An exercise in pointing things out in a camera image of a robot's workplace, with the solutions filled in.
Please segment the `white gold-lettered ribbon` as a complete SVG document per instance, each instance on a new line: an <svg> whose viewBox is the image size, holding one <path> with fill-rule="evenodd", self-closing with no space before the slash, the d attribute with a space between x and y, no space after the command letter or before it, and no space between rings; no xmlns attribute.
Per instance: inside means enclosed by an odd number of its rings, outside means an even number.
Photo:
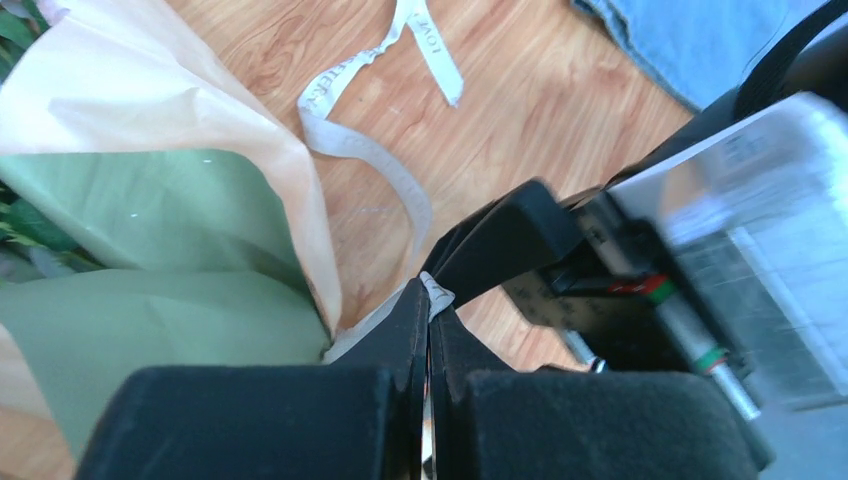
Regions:
<svg viewBox="0 0 848 480"><path fill-rule="evenodd" d="M344 292L341 328L422 263L441 227L428 163L464 79L427 1L307 1L298 102L320 162Z"/></svg>

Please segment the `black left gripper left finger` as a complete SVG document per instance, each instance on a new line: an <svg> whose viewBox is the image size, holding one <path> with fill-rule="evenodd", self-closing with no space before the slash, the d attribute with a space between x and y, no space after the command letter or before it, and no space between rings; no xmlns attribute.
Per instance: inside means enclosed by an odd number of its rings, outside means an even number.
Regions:
<svg viewBox="0 0 848 480"><path fill-rule="evenodd" d="M80 479L417 479L431 282L326 365L150 367L101 417Z"/></svg>

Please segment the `green and peach wrapping paper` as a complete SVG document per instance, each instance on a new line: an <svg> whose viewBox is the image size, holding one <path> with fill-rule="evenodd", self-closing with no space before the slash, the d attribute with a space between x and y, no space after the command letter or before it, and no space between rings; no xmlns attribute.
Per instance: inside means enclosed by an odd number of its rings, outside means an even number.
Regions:
<svg viewBox="0 0 848 480"><path fill-rule="evenodd" d="M320 358L341 289L313 159L163 1L54 1L1 87L1 179L98 263L1 290L73 455L133 372Z"/></svg>

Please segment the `pink fake flower bouquet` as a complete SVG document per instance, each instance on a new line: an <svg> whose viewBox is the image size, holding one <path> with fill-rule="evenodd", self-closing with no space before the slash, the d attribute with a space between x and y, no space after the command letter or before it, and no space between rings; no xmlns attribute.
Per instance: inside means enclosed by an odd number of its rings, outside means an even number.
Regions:
<svg viewBox="0 0 848 480"><path fill-rule="evenodd" d="M64 1L1 3L1 80L69 9ZM103 266L31 202L1 184L1 284L96 271Z"/></svg>

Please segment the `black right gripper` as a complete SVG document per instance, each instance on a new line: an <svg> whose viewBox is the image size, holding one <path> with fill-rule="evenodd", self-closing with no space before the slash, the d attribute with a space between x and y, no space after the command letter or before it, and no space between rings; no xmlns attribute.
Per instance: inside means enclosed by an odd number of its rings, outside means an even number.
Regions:
<svg viewBox="0 0 848 480"><path fill-rule="evenodd" d="M528 321L556 330L596 372L710 380L734 408L755 466L774 462L757 424L760 401L744 383L748 354L647 222L607 202L569 210L530 179L445 233L422 269L455 294L456 307L504 283Z"/></svg>

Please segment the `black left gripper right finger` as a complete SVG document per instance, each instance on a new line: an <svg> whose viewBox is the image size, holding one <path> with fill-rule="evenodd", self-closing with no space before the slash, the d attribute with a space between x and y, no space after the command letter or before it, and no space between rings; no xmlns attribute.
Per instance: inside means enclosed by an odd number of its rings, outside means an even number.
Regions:
<svg viewBox="0 0 848 480"><path fill-rule="evenodd" d="M679 372L519 372L453 310L429 327L439 479L755 479L734 412Z"/></svg>

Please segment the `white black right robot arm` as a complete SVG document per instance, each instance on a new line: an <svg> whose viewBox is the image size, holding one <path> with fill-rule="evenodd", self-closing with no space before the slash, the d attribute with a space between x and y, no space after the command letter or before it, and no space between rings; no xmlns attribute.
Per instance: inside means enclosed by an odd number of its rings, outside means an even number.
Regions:
<svg viewBox="0 0 848 480"><path fill-rule="evenodd" d="M432 479L847 475L847 5L607 184L532 179L439 240L463 305L502 288L585 373L430 328Z"/></svg>

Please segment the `blue denim tote bag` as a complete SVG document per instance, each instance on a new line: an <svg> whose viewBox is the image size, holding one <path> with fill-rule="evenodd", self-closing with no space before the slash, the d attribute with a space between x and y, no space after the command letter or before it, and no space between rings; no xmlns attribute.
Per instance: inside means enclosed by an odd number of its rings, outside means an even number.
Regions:
<svg viewBox="0 0 848 480"><path fill-rule="evenodd" d="M686 109L700 112L751 73L789 30L822 6L788 0L585 0L617 46Z"/></svg>

